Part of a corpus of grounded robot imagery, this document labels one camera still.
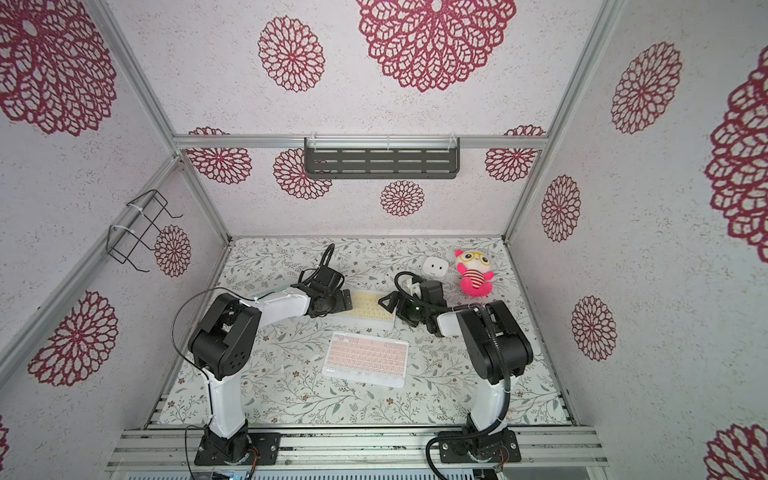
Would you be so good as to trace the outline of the white keyboard yellow keys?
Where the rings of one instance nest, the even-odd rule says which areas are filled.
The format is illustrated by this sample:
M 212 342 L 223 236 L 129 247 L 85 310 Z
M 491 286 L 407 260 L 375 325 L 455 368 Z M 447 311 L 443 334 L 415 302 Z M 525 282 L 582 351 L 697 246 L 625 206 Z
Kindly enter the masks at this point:
M 352 309 L 345 313 L 365 328 L 390 329 L 394 326 L 395 316 L 382 307 L 378 301 L 385 293 L 368 290 L 351 290 Z

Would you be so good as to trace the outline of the white keyboard pink keys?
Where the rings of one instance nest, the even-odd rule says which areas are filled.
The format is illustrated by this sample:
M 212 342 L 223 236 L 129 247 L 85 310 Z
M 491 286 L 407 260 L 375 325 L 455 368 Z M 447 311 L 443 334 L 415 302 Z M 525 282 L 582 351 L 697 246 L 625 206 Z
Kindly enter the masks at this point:
M 321 373 L 329 378 L 401 389 L 407 378 L 409 343 L 334 332 Z

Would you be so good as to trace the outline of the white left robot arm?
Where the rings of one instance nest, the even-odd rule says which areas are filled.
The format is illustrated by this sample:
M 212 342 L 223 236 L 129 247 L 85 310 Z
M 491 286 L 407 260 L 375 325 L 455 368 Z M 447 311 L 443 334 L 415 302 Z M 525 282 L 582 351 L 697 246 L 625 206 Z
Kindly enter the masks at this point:
M 306 316 L 323 317 L 352 309 L 340 272 L 320 266 L 306 278 L 256 298 L 225 289 L 190 338 L 193 364 L 209 391 L 209 430 L 230 440 L 247 428 L 241 398 L 241 371 L 250 359 L 259 328 Z

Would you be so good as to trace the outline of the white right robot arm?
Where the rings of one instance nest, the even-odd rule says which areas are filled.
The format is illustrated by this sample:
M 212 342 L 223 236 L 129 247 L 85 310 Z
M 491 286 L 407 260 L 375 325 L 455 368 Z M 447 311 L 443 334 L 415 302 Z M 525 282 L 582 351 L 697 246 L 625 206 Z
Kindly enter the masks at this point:
M 435 336 L 463 339 L 481 379 L 468 416 L 467 437 L 490 436 L 506 427 L 513 386 L 532 363 L 534 353 L 504 301 L 449 306 L 442 284 L 429 281 L 418 294 L 398 285 L 377 303 L 413 328 L 423 325 Z

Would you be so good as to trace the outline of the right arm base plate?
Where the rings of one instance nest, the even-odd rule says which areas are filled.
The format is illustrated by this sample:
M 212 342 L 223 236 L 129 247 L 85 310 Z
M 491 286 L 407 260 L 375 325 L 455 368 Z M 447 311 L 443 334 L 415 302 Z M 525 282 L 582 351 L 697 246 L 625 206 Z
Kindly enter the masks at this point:
M 515 433 L 503 428 L 496 433 L 474 439 L 450 440 L 457 432 L 441 432 L 438 435 L 440 460 L 456 463 L 519 463 L 521 450 Z

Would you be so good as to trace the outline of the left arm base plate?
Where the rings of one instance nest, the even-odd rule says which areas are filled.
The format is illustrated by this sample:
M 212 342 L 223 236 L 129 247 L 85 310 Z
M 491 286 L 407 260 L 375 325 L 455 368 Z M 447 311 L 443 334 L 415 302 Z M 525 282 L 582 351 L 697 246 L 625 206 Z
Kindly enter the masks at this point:
M 272 466 L 277 462 L 281 438 L 277 432 L 250 432 L 245 423 L 231 438 L 225 439 L 206 426 L 193 464 Z

